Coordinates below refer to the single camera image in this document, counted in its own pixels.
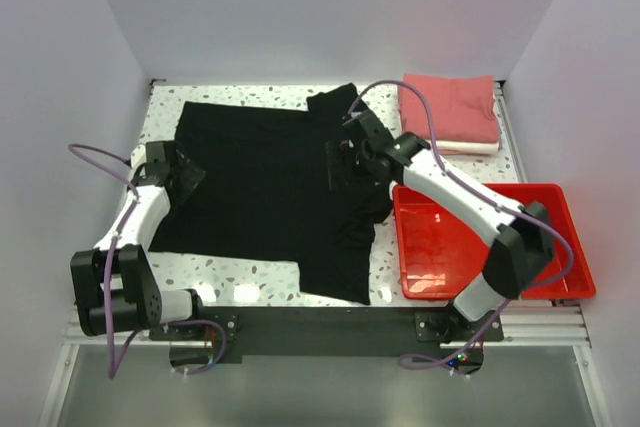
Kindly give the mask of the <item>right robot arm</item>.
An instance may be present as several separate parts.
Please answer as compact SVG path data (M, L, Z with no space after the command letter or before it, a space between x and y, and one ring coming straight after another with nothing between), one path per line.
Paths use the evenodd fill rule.
M445 316L452 337L469 339L484 315L519 298L552 262L554 231L543 204L524 206L482 185L414 133L393 137L370 110L342 128L345 139L325 145L331 189L356 191L396 182L435 201L488 247L481 272L457 294Z

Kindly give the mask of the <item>black t-shirt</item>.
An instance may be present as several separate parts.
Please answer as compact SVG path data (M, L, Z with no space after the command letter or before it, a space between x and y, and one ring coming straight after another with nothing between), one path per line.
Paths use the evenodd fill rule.
M186 103L175 139L205 175L162 221L151 250L294 262L301 291L368 304L389 188L331 189L326 156L356 106L352 84L309 97L302 111Z

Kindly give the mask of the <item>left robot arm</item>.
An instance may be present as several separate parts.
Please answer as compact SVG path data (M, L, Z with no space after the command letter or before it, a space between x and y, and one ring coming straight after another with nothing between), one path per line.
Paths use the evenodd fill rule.
M80 327L87 336L154 329L171 323L185 339L200 337L207 315L195 290L162 291L148 252L165 218L204 179L174 140L148 142L125 161L125 203L94 247L75 253L70 271Z

